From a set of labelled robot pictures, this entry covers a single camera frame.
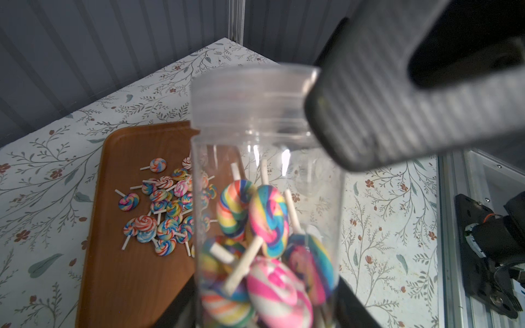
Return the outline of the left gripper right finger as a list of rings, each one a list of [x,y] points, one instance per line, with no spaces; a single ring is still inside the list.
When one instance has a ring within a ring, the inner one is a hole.
[[[521,135],[524,65],[494,60],[523,35],[523,1],[361,1],[328,45],[306,118],[349,172]]]

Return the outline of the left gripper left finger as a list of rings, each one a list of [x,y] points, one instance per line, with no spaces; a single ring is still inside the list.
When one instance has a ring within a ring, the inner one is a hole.
[[[191,276],[153,327],[196,327],[196,295],[194,276]],[[335,299],[336,327],[381,327],[343,278],[339,279]]]

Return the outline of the pile of colourful lollipops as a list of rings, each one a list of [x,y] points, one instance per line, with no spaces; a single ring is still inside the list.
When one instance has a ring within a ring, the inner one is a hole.
[[[194,189],[191,157],[182,161],[171,175],[143,180],[141,185],[133,186],[125,194],[116,189],[120,196],[118,207],[129,212],[138,207],[140,196],[134,191],[140,190],[150,201],[149,211],[130,219],[122,229],[125,236],[121,250],[126,250],[129,241],[152,243],[158,256],[171,254],[176,246],[185,247],[187,255],[194,255],[189,242],[194,235]]]

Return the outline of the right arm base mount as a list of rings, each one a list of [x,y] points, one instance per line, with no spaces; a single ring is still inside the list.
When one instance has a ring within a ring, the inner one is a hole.
[[[454,198],[466,294],[511,319],[523,306],[514,295],[511,269],[524,264],[524,193],[499,215],[464,194]]]

